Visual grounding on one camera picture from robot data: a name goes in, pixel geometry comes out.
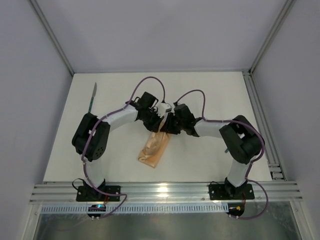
teal pen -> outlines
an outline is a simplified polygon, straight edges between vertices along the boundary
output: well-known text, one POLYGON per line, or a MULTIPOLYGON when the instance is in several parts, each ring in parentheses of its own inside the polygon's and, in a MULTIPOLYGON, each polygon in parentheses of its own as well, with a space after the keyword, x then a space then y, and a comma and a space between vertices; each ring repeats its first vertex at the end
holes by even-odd
POLYGON ((91 112, 91 108, 92 108, 92 104, 94 103, 94 98, 96 96, 96 92, 97 92, 97 83, 95 82, 94 83, 94 87, 93 87, 93 92, 92 92, 92 97, 91 97, 88 113, 91 112))

white table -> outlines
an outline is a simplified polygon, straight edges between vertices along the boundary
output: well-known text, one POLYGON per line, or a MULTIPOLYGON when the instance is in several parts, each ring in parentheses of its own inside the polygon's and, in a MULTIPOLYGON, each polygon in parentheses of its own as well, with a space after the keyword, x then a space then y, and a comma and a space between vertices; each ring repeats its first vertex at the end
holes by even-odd
MULTIPOLYGON (((241 72, 156 72, 156 73, 93 73, 75 74, 64 107, 52 153, 45 172, 45 182, 71 182, 83 178, 80 156, 71 144, 72 137, 88 112, 94 84, 97 83, 91 113, 102 116, 121 107, 137 83, 144 77, 161 79, 166 88, 166 102, 172 104, 192 89, 206 93, 207 119, 232 119, 244 115, 257 127, 241 72)), ((145 81, 136 96, 149 92, 162 99, 160 84, 145 81)), ((186 103, 195 117, 201 116, 202 95, 191 93, 186 103)), ((102 170, 107 182, 210 182, 224 181, 232 157, 225 153, 222 139, 173 135, 156 168, 138 161, 138 155, 150 136, 141 121, 126 124, 109 135, 102 156, 102 170)), ((256 162, 249 174, 256 181, 271 181, 266 157, 256 162)))

white wall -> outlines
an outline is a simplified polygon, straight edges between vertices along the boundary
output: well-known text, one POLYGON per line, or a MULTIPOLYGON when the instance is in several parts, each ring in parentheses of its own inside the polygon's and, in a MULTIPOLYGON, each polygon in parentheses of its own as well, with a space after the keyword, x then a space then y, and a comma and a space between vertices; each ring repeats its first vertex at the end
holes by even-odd
POLYGON ((285 0, 37 0, 76 73, 248 69, 285 0))
POLYGON ((296 1, 254 77, 287 175, 319 230, 320 1, 296 1))
POLYGON ((71 79, 28 1, 0 1, 1 239, 21 235, 71 79))

